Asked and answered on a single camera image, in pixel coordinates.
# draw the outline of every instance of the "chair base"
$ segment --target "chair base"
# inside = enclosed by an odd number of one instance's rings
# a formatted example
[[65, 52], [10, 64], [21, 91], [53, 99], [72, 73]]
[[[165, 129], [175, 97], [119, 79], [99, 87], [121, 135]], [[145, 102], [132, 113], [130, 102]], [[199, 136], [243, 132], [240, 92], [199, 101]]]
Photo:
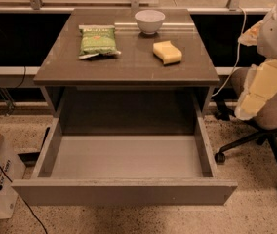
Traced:
[[223, 164], [225, 162], [225, 155], [224, 155], [225, 151], [253, 140], [256, 140], [257, 144], [264, 144], [264, 142], [268, 140], [271, 146], [271, 149], [273, 151], [275, 160], [277, 162], [277, 129], [276, 129], [276, 130], [260, 130], [249, 136], [242, 137], [232, 143], [226, 144], [219, 150], [218, 153], [215, 154], [215, 160], [217, 164]]

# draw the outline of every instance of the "chair wheel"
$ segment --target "chair wheel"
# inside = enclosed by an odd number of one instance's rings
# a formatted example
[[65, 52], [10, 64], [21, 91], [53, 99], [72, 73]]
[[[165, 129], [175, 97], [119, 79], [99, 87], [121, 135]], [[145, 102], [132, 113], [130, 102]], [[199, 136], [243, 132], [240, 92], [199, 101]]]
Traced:
[[215, 113], [215, 117], [216, 117], [217, 120], [230, 121], [230, 118], [229, 118], [229, 115], [228, 115], [227, 111], [218, 110]]
[[225, 162], [225, 155], [221, 152], [218, 152], [215, 154], [215, 161], [219, 164], [222, 164]]

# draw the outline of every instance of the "black panel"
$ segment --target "black panel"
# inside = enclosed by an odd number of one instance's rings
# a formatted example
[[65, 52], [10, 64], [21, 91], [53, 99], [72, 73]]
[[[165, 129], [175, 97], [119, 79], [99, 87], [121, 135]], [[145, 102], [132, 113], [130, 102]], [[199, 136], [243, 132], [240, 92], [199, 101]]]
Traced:
[[0, 14], [0, 66], [41, 66], [70, 14]]
[[44, 97], [38, 88], [22, 88], [22, 89], [8, 89], [10, 96], [14, 102], [38, 102], [44, 101]]
[[[243, 15], [191, 15], [214, 66], [234, 66], [237, 59], [237, 39], [243, 26]], [[264, 15], [247, 15], [245, 30], [262, 20]], [[241, 45], [238, 66], [261, 64], [265, 57], [257, 47]]]

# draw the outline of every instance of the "desk top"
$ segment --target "desk top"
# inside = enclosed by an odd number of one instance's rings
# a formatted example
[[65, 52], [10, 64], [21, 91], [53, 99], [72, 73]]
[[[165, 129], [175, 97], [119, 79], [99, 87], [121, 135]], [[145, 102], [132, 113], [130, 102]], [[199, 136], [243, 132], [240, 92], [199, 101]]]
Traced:
[[[34, 78], [46, 86], [210, 86], [218, 75], [187, 10], [160, 10], [162, 28], [140, 33], [131, 9], [78, 9], [69, 17]], [[116, 26], [117, 58], [79, 59], [80, 24]], [[153, 43], [170, 40], [182, 51], [181, 63], [164, 66], [153, 55]]]

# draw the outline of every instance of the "white bowl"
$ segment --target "white bowl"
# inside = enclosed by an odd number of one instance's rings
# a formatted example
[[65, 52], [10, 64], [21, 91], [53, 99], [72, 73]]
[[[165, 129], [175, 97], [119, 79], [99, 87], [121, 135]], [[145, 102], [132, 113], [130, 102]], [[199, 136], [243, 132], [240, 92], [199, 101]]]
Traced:
[[155, 10], [143, 10], [135, 14], [138, 28], [145, 34], [154, 34], [162, 26], [165, 14]]

